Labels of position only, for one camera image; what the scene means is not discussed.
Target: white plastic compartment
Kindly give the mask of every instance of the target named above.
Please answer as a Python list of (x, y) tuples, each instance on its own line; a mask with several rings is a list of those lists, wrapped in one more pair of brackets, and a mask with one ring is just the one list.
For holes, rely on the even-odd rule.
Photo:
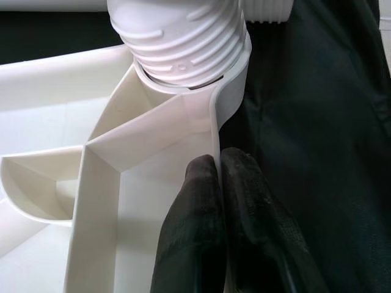
[(0, 201), (0, 292), (61, 293), (70, 232), (30, 220)]
[(82, 146), (5, 156), (0, 190), (21, 214), (71, 226)]
[(115, 46), (1, 65), (0, 156), (86, 143), (132, 61)]
[[(218, 129), (243, 98), (249, 54), (247, 36), (233, 68), (199, 90), (153, 84), (135, 64), (144, 85), (118, 87), (84, 149), (66, 293), (149, 292), (161, 224), (187, 164), (203, 154), (219, 163)], [(131, 113), (131, 101), (150, 109)], [(129, 112), (107, 125), (118, 108)]]
[[(40, 170), (44, 167), (41, 159), (49, 166), (56, 161), (53, 148), (64, 150), (87, 142), (132, 61), (126, 46), (115, 46), (0, 66), (0, 156), (24, 161), (18, 162), (14, 183), (21, 173), (34, 169), (22, 157), (43, 154), (36, 162), (39, 177), (44, 171)], [(57, 192), (71, 195), (64, 199), (72, 204), (77, 166), (70, 165), (71, 181), (55, 185)], [(46, 170), (46, 175), (53, 175), (52, 171)], [(53, 185), (54, 180), (49, 183), (51, 188)], [(0, 292), (63, 292), (71, 229), (31, 220), (33, 217), (25, 217), (28, 209), (22, 215), (3, 197), (0, 192)]]

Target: white plastic pipe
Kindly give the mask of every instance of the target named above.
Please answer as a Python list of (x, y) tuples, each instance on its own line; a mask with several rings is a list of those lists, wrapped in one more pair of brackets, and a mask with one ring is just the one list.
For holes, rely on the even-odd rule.
[(155, 80), (199, 87), (235, 64), (246, 38), (238, 0), (109, 0), (113, 28)]

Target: black fabric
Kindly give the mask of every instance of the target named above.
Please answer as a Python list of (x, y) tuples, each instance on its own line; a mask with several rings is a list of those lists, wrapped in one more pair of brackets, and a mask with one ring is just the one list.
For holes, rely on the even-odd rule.
[(376, 23), (379, 25), (380, 23), (380, 8), (379, 8), (379, 0), (367, 0), (369, 7), (371, 8), (373, 17), (376, 20)]
[(391, 82), (369, 3), (296, 0), (287, 24), (248, 24), (244, 101), (220, 131), (256, 158), (334, 293), (391, 292)]
[(235, 292), (327, 293), (298, 224), (270, 193), (256, 161), (229, 148), (221, 169)]
[(0, 12), (0, 64), (122, 44), (107, 12)]
[(223, 292), (226, 244), (216, 167), (193, 160), (161, 228), (151, 293)]

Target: curved plastic edge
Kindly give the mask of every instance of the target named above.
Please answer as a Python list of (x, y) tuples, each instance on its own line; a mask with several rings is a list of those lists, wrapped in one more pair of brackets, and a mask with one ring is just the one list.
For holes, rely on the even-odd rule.
[(4, 75), (9, 74), (9, 72), (5, 70), (19, 69), (23, 70), (23, 72), (30, 72), (30, 70), (38, 71), (39, 67), (42, 67), (42, 71), (48, 69), (58, 71), (62, 68), (69, 68), (70, 63), (72, 66), (80, 67), (95, 63), (99, 59), (104, 60), (105, 62), (112, 62), (112, 60), (115, 60), (120, 55), (129, 55), (133, 58), (127, 45), (117, 45), (42, 59), (2, 64), (0, 65), (0, 69), (2, 73), (4, 72)]
[(4, 165), (4, 159), (7, 158), (13, 158), (13, 157), (20, 157), (20, 156), (31, 156), (31, 155), (39, 155), (39, 154), (51, 154), (59, 151), (82, 151), (83, 147), (82, 146), (66, 146), (62, 148), (53, 148), (49, 150), (41, 150), (41, 151), (31, 151), (28, 153), (20, 153), (20, 154), (11, 154), (8, 156), (3, 156), (0, 158), (0, 192), (2, 192), (5, 196), (4, 200), (7, 200), (9, 205), (19, 214), (22, 216), (36, 221), (40, 223), (46, 223), (46, 224), (54, 224), (54, 225), (59, 225), (59, 226), (66, 226), (66, 227), (72, 227), (72, 222), (73, 219), (71, 220), (52, 220), (52, 219), (45, 219), (41, 217), (36, 217), (27, 211), (25, 211), (22, 207), (17, 205), (15, 201), (13, 201), (12, 196), (9, 195), (8, 193), (8, 188), (6, 182), (4, 182), (4, 172), (5, 172), (5, 165)]
[(242, 103), (251, 49), (250, 35), (247, 33), (241, 57), (236, 65), (224, 76), (227, 78), (225, 86), (216, 88), (210, 99), (213, 157), (219, 179), (221, 178), (219, 130), (239, 109)]

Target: white plastic part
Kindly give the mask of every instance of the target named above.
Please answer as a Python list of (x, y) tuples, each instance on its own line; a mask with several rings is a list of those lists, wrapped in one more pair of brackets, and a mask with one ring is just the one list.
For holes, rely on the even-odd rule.
[(0, 189), (26, 217), (71, 226), (81, 150), (74, 146), (5, 156)]
[(82, 145), (133, 61), (125, 46), (0, 66), (0, 156)]
[(241, 2), (246, 20), (283, 23), (289, 19), (294, 0), (242, 0)]
[(246, 24), (238, 0), (109, 0), (113, 28), (157, 81), (199, 87), (238, 60)]
[(0, 201), (0, 292), (61, 293), (70, 229), (20, 215)]
[[(84, 149), (66, 293), (149, 291), (160, 227), (187, 164), (211, 154), (219, 166), (218, 130), (242, 101), (250, 48), (247, 36), (237, 63), (197, 90), (129, 69)], [(139, 105), (144, 113), (133, 111)], [(118, 109), (128, 118), (107, 124)]]

